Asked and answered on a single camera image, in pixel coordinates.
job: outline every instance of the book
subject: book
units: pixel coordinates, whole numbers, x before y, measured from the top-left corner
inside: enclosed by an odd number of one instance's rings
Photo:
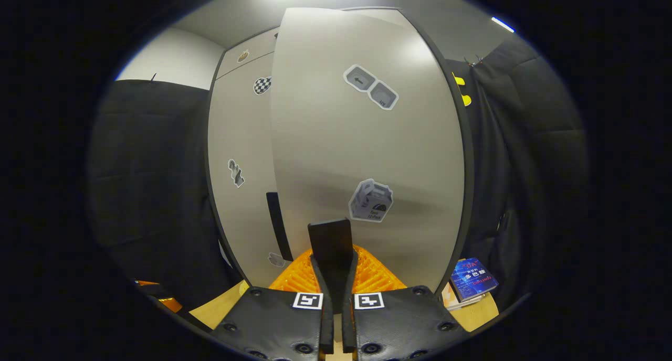
[[[446,284],[446,287],[444,287],[444,289],[441,291],[441,295],[444,299],[444,307],[449,311],[461,309],[468,304],[477,303],[478,301],[483,299],[483,297],[485,297],[484,294],[481,294],[479,296],[476,296],[475,298],[469,299],[468,301],[460,302],[458,301],[458,297],[455,294],[452,286],[450,286],[449,282]]]
[[[458,261],[450,282],[461,303],[485,294],[499,285],[499,282],[477,258]]]

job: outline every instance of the ceiling light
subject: ceiling light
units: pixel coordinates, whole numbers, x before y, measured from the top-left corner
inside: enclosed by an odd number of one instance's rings
[[[492,21],[494,21],[494,22],[496,22],[497,24],[501,25],[502,27],[504,27],[504,29],[510,31],[511,33],[514,33],[513,28],[511,28],[510,26],[507,26],[506,24],[502,23],[502,21],[501,21],[500,19],[497,19],[496,17],[493,17],[493,18],[492,18]]]

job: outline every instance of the sticker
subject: sticker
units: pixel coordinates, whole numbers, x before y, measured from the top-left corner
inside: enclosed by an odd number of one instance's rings
[[[295,309],[321,310],[322,293],[296,293],[295,303],[292,305]]]
[[[278,255],[277,253],[269,252],[268,261],[271,261],[271,264],[279,268],[285,266],[285,260],[282,258],[282,256]]]
[[[352,65],[343,73],[345,82],[355,87],[359,92],[367,92],[376,82],[376,77],[360,65]]]
[[[369,91],[369,98],[383,110],[392,110],[399,99],[399,95],[392,88],[389,88],[387,84],[379,80],[374,88]]]
[[[240,57],[238,57],[238,63],[243,62],[243,60],[247,59],[249,55],[250,55],[249,49],[245,50],[243,54],[241,54]]]
[[[367,179],[360,182],[355,189],[348,203],[348,210],[353,220],[382,222],[393,203],[393,192],[389,186]]]
[[[259,78],[254,82],[254,93],[261,95],[271,88],[271,77]]]
[[[382,309],[384,307],[382,294],[379,292],[355,294],[355,310]]]
[[[240,187],[245,182],[243,177],[243,170],[240,169],[240,167],[232,158],[228,160],[228,169],[231,170],[231,179],[233,180],[233,184],[235,184],[236,187]]]

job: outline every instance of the ceiling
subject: ceiling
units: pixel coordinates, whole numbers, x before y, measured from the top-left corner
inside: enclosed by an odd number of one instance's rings
[[[286,8],[399,7],[429,34],[444,58],[485,57],[511,33],[467,0],[212,0],[174,24],[225,48],[278,26]]]

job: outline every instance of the checkered sticker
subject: checkered sticker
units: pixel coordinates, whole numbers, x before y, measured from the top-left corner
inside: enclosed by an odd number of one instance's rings
[[[355,310],[382,309],[384,307],[382,294],[379,292],[355,294]]]
[[[254,82],[254,93],[261,95],[271,88],[271,77],[259,78]]]
[[[321,310],[322,293],[296,293],[295,303],[292,307],[296,309]]]

